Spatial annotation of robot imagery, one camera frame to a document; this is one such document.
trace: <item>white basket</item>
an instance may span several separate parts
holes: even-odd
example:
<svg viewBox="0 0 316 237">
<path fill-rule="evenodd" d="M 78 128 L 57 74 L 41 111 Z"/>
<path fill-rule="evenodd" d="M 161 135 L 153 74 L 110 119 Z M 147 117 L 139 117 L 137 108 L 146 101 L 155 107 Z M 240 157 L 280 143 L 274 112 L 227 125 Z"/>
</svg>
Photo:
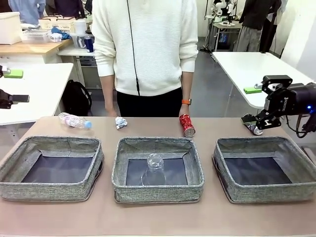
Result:
<svg viewBox="0 0 316 237">
<path fill-rule="evenodd" d="M 69 34 L 75 32 L 75 20 L 74 17 L 46 16 L 39 20 L 39 24 L 43 30 L 51 30 L 53 27 L 57 27 L 62 32 Z"/>
<path fill-rule="evenodd" d="M 19 12 L 0 13 L 0 44 L 14 44 L 21 41 Z"/>
<path fill-rule="evenodd" d="M 50 31 L 31 30 L 24 31 L 22 34 L 23 43 L 47 43 L 50 42 Z"/>
</svg>

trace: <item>crushed can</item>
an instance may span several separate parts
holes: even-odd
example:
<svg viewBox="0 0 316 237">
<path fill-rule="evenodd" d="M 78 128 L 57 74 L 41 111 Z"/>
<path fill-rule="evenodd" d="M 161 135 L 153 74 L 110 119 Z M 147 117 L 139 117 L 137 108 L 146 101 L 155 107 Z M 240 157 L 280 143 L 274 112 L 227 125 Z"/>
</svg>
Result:
<svg viewBox="0 0 316 237">
<path fill-rule="evenodd" d="M 183 133 L 185 137 L 193 137 L 196 133 L 195 128 L 192 125 L 192 121 L 189 115 L 181 115 L 180 118 L 180 123 L 183 128 Z"/>
</svg>

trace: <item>crumpled paper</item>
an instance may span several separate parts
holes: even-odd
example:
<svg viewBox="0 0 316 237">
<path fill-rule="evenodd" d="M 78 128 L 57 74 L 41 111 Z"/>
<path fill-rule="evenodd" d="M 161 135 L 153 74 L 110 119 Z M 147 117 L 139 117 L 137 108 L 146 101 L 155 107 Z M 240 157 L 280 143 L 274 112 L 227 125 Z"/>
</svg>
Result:
<svg viewBox="0 0 316 237">
<path fill-rule="evenodd" d="M 127 121 L 122 117 L 116 117 L 115 124 L 117 126 L 117 130 L 119 130 L 120 128 L 127 126 Z"/>
</svg>

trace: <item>blue shirt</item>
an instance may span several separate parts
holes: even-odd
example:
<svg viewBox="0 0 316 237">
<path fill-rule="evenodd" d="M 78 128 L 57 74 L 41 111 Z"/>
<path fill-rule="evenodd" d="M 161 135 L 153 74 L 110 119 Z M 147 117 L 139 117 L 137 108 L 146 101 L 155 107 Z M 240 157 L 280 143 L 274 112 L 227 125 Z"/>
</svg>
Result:
<svg viewBox="0 0 316 237">
<path fill-rule="evenodd" d="M 43 17 L 46 0 L 9 0 L 12 11 L 20 12 L 22 23 L 38 25 Z"/>
</svg>

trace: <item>plastic bottle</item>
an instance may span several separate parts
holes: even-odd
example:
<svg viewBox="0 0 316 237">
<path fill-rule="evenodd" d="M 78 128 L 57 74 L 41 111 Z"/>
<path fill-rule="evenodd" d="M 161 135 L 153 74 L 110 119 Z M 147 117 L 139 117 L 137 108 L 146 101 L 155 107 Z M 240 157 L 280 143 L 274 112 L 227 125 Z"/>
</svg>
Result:
<svg viewBox="0 0 316 237">
<path fill-rule="evenodd" d="M 61 113 L 58 115 L 59 119 L 70 127 L 86 128 L 92 127 L 92 123 L 87 121 L 85 118 L 78 117 L 76 115 L 70 115 L 68 113 Z"/>
<path fill-rule="evenodd" d="M 166 185 L 166 176 L 163 171 L 163 159 L 156 153 L 147 158 L 147 169 L 141 177 L 143 186 Z"/>
</svg>

